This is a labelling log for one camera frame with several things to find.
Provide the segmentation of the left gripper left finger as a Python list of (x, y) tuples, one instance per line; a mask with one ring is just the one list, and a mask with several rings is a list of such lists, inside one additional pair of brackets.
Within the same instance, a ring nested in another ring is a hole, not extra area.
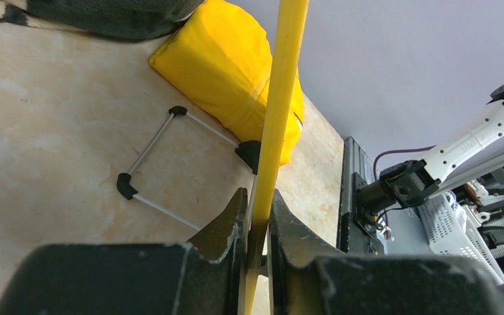
[(243, 314), (247, 190), (188, 241), (32, 251), (0, 314)]

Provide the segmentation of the yellow-framed whiteboard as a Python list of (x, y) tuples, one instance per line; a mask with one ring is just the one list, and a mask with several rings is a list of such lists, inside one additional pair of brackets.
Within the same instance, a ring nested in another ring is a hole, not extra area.
[(295, 84), (309, 1), (280, 1), (270, 85), (261, 139), (257, 185), (251, 211), (244, 313), (250, 314), (274, 197), (285, 128)]

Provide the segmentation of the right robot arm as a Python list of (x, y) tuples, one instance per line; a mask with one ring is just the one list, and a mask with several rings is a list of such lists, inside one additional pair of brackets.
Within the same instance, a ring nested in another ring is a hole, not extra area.
[(419, 206), (463, 163), (504, 138), (504, 84), (472, 123), (414, 160), (385, 169), (373, 183), (356, 191), (359, 213), (376, 215), (387, 207)]

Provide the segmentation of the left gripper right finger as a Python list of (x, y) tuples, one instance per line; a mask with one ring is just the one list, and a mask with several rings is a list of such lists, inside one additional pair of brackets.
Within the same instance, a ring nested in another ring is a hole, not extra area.
[(344, 253), (279, 192), (268, 230), (273, 314), (504, 314), (504, 293), (472, 259)]

